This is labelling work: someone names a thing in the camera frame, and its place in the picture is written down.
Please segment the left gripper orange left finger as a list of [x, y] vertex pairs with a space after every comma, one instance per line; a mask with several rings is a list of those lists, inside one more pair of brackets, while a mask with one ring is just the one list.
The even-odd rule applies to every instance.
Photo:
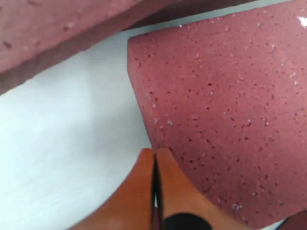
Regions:
[[154, 194], [154, 151], [142, 149], [129, 175], [96, 211], [72, 230], [150, 230]]

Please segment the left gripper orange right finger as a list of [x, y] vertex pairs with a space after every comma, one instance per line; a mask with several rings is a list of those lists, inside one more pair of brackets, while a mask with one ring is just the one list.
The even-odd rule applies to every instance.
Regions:
[[186, 177], [168, 148], [156, 152], [163, 230], [248, 230], [208, 200]]

